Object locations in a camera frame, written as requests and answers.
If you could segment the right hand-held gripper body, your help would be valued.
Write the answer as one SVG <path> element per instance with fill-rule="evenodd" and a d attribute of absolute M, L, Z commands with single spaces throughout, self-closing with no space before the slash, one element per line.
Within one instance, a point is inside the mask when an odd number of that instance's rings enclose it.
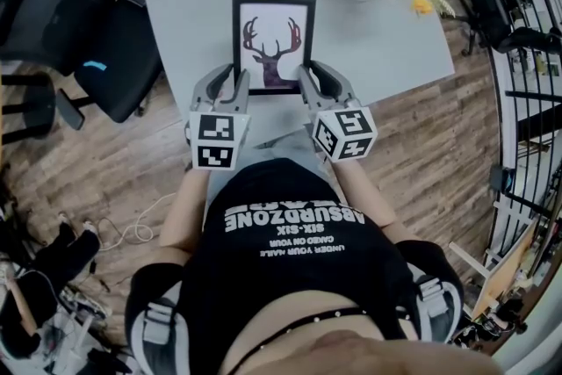
<path fill-rule="evenodd" d="M 331 162 L 365 158 L 377 136 L 370 109 L 356 99 L 314 115 L 313 141 Z"/>

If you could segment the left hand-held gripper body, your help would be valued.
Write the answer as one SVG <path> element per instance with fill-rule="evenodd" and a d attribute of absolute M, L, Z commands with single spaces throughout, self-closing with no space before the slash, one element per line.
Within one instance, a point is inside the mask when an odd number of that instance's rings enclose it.
<path fill-rule="evenodd" d="M 196 99 L 184 126 L 194 169 L 234 169 L 249 130 L 248 100 Z"/>

